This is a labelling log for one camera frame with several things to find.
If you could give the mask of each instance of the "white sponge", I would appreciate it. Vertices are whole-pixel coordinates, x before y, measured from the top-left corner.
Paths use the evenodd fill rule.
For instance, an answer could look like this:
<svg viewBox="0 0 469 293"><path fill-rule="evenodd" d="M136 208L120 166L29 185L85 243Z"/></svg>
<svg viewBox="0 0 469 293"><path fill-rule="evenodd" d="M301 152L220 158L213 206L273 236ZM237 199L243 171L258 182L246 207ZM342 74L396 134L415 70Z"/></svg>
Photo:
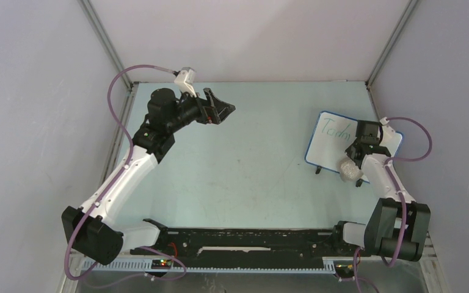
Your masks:
<svg viewBox="0 0 469 293"><path fill-rule="evenodd" d="M339 162L339 172L343 181L357 181L364 175L354 161L346 157Z"/></svg>

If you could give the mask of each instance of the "pink cable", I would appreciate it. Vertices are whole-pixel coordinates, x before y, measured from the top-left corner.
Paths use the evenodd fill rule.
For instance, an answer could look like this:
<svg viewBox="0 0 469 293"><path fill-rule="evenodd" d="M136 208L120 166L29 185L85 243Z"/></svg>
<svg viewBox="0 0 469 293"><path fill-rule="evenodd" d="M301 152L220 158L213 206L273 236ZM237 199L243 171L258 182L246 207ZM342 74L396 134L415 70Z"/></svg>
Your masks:
<svg viewBox="0 0 469 293"><path fill-rule="evenodd" d="M161 71L165 71L165 72L172 73L172 74L174 74L176 72L176 71L173 71L173 70L170 70L170 69L166 69L166 68L159 67L159 66L154 66L154 65L135 65L135 66L125 68L124 70L122 70L121 72L116 74L116 76L114 76L114 78L112 79L111 84L109 85L109 91L107 92L107 103L109 104L109 110L112 114L112 118L114 118L116 123L119 125L121 131L125 134L126 139L128 140L129 149L128 149L128 156L126 158L125 165L129 164L130 159L132 158L133 149L134 149L134 142L132 141L132 137L130 136L130 134L128 134L128 131L126 130L125 126L121 123L120 119L118 118L118 116L114 112L114 108L112 107L111 96L112 96L112 88L113 88L114 84L116 83L116 81L123 74L125 74L126 72L137 69L137 68L152 68L152 69L155 69L155 70L161 70ZM114 185L114 183L116 183L116 181L119 179L119 177L121 177L121 175L123 174L124 171L125 171L125 168L121 168L118 171L118 173L116 173L116 175L113 177L113 179L109 182L109 184L107 184L105 189L103 189L103 191L100 193L100 195L96 198L95 202L99 203L101 201L101 199L107 194L107 192L111 189L111 187ZM94 262L94 264L92 264L92 266L89 268L89 270L87 270L85 273L81 274L80 276L73 276L71 274L70 269L69 269L69 259L70 259L70 256L71 256L71 248L73 247L73 244L75 243L76 235L78 235L78 232L80 232L80 229L82 228L83 224L85 223L85 220L87 220L87 218L89 218L89 215L94 210L94 208L95 208L94 204L91 205L91 207L89 207L89 209L84 214L82 219L76 225L75 230L73 231L73 234L71 234L71 237L69 238L69 241L67 242L67 249L65 250L65 256L64 256L64 272L65 272L65 275L67 276L67 278L69 280L76 281L76 280L81 280L81 279L85 278L92 271L92 269L94 269L94 267L98 264L97 262Z"/></svg>
<svg viewBox="0 0 469 293"><path fill-rule="evenodd" d="M391 261L388 262L384 257L382 257L382 261L387 267L393 267L394 264L396 263L396 260L398 259L398 254L400 254L400 248L402 247L402 241L404 240L404 234L405 234L405 225L407 223L407 204L405 203L405 197L404 194L401 192L400 184L396 181L393 172L391 171L391 168L387 165L391 161L402 161L402 162L416 162L416 161L421 161L425 159L432 151L432 137L429 131L419 122L417 122L414 119L407 118L407 117L391 117L387 118L387 121L391 120L406 120L409 122L412 122L416 124L418 127L425 132L425 135L427 135L427 139L429 140L429 149L427 152L421 156L421 157L416 157L414 159L406 158L406 157L390 157L387 160L385 160L384 165L385 165L385 170L388 173L389 177L391 178L394 188L398 192L398 196L400 197L400 201L402 204L402 223L400 226L400 231L398 233L398 242L396 244L396 248L394 249L393 257L391 258Z"/></svg>

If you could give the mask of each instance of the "white wall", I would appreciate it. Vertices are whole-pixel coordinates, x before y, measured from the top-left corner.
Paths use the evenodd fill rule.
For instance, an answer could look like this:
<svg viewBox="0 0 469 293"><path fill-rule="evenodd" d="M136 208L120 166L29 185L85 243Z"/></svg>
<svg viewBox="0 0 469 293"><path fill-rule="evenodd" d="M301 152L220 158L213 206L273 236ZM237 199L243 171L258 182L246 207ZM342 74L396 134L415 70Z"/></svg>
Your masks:
<svg viewBox="0 0 469 293"><path fill-rule="evenodd" d="M98 187L114 75L77 1L0 1L0 292L59 284L60 215Z"/></svg>
<svg viewBox="0 0 469 293"><path fill-rule="evenodd" d="M365 81L409 0L92 1L125 66L198 81ZM168 81L152 71L133 81Z"/></svg>
<svg viewBox="0 0 469 293"><path fill-rule="evenodd" d="M469 1L421 1L372 92L382 115L415 118L433 135L425 161L396 166L431 208L429 230L450 290L469 292ZM405 134L403 155L424 152L421 131L394 125Z"/></svg>

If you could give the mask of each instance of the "metal frame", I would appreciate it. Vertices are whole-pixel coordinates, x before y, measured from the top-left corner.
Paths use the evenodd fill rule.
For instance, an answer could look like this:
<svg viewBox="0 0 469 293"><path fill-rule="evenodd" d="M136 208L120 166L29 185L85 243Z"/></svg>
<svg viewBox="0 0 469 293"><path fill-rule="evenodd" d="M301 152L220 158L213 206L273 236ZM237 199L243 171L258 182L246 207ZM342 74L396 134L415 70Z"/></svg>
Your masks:
<svg viewBox="0 0 469 293"><path fill-rule="evenodd" d="M130 113L132 112L132 107L134 106L134 99L136 98L137 88L139 87L139 83L135 82L132 86L131 91L128 93L127 97L125 98L125 102L123 103L120 115L118 116L121 123L125 125L128 122L128 118L130 117ZM116 162L118 160L118 155L121 150L123 143L123 133L119 126L116 127L114 130L114 139L112 140L111 147L109 149L109 155L107 157L107 164L103 170L103 174L101 177L101 182L105 181L107 177L112 173L116 166Z"/></svg>
<svg viewBox="0 0 469 293"><path fill-rule="evenodd" d="M425 285L427 286L428 293L447 293L449 292L446 285L445 278L443 276L442 267L436 256L436 251L432 245L432 239L427 233L427 239L425 240L424 255L425 251L427 257L422 257L420 260L421 271L425 278Z"/></svg>
<svg viewBox="0 0 469 293"><path fill-rule="evenodd" d="M80 3L80 6L82 7L82 10L84 11L87 19L89 20L90 25L92 26L94 32L96 33L98 40L103 45L105 52L111 59L112 64L114 65L116 70L120 72L123 69L125 69L125 66L123 66L123 63L121 62L121 59L119 58L118 53L114 49L114 46L112 45L112 42L109 36L107 35L107 32L105 31L105 28L103 28L103 25L101 24L101 21L98 18L98 15L96 14L94 6L91 4L90 0L78 0L78 2ZM123 74L121 79L123 83L125 84L125 87L128 90L130 90L132 87L132 81L130 80L128 75Z"/></svg>
<svg viewBox="0 0 469 293"><path fill-rule="evenodd" d="M377 79L380 70L382 69L382 67L384 67L384 63L387 60L387 57L391 53L391 50L393 49L398 39L400 39L400 35L402 34L410 17L413 15L413 12L415 11L419 2L420 0L410 0L407 6L405 7L402 16L400 16L400 19L398 20L398 23L396 24L396 27L394 28L393 33L391 34L391 37L389 37L389 40L387 41L384 47L384 50L380 54L379 60L377 60L377 63L373 67L373 70L371 70L371 74L369 75L369 78L366 81L368 89L373 86L373 83Z"/></svg>
<svg viewBox="0 0 469 293"><path fill-rule="evenodd" d="M371 93L371 89L366 88L368 91L369 102L371 103L371 107L373 108L373 113L377 118L377 121L380 120L382 116L379 115L379 110L377 109L377 105L375 105L375 100L373 99L373 94Z"/></svg>
<svg viewBox="0 0 469 293"><path fill-rule="evenodd" d="M69 260L69 271L76 275L76 272L82 269L85 256L80 253L71 254ZM58 287L57 293L75 293L78 287L78 281L71 281L62 272L62 279Z"/></svg>

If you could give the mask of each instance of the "whiteboard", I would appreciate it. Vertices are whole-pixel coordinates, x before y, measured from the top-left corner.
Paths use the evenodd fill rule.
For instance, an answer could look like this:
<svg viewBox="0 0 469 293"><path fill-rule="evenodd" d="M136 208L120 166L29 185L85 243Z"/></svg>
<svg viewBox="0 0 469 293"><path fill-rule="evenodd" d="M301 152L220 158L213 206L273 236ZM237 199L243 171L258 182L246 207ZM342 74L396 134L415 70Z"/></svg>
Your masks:
<svg viewBox="0 0 469 293"><path fill-rule="evenodd" d="M356 119L328 111L321 112L308 144L305 161L339 173L339 162L346 158L344 151L355 140L356 130ZM401 132L396 132L391 140L380 145L387 147L392 155L396 155L403 137ZM365 175L361 178L369 182Z"/></svg>

